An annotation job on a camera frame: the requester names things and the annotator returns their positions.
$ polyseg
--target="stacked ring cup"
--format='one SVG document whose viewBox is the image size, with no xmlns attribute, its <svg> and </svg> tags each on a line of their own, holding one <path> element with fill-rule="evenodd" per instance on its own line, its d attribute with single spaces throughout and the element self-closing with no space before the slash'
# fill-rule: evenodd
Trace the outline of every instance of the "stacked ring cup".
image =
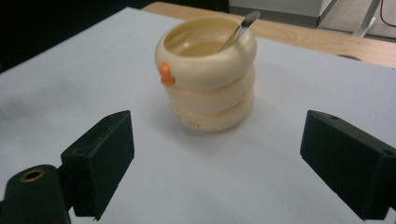
<svg viewBox="0 0 396 224">
<path fill-rule="evenodd" d="M 257 42 L 247 30 L 219 51 L 240 21 L 221 16 L 186 21 L 158 42 L 155 63 L 174 112 L 185 125 L 216 132 L 233 127 L 253 105 Z"/>
</svg>

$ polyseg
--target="metal screw hole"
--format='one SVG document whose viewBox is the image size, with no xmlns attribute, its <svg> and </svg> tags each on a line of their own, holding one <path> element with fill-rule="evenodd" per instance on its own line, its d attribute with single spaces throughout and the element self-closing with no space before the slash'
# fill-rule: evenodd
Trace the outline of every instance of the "metal screw hole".
<svg viewBox="0 0 396 224">
<path fill-rule="evenodd" d="M 23 174 L 20 178 L 20 181 L 22 183 L 30 183 L 30 182 L 34 182 L 37 179 L 43 177 L 43 175 L 46 172 L 43 169 L 34 169 L 34 170 L 30 170 L 27 171 L 25 174 Z"/>
</svg>

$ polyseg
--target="metal spoon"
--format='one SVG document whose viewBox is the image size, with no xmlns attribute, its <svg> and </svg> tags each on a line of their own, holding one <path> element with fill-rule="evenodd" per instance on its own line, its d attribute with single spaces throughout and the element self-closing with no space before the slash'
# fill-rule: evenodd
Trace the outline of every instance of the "metal spoon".
<svg viewBox="0 0 396 224">
<path fill-rule="evenodd" d="M 249 14 L 246 15 L 244 20 L 241 22 L 241 24 L 238 25 L 238 27 L 235 29 L 235 31 L 231 34 L 231 36 L 227 39 L 225 44 L 221 47 L 219 52 L 221 52 L 224 49 L 227 49 L 230 47 L 233 43 L 235 43 L 239 37 L 241 37 L 245 31 L 248 29 L 248 27 L 258 18 L 260 17 L 260 11 L 253 11 L 250 12 Z"/>
</svg>

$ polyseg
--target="dark background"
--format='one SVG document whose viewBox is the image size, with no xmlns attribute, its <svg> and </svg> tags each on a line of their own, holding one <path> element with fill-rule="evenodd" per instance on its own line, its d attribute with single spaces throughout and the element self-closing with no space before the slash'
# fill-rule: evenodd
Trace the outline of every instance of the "dark background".
<svg viewBox="0 0 396 224">
<path fill-rule="evenodd" d="M 0 73 L 125 7 L 153 0 L 0 0 Z M 228 12 L 228 0 L 163 1 Z"/>
</svg>

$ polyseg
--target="white wall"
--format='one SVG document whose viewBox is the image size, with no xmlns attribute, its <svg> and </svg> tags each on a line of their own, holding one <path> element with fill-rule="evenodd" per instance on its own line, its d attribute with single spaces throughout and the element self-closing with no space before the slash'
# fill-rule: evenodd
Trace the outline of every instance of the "white wall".
<svg viewBox="0 0 396 224">
<path fill-rule="evenodd" d="M 230 6 L 249 7 L 318 17 L 331 1 L 332 0 L 230 0 Z"/>
</svg>

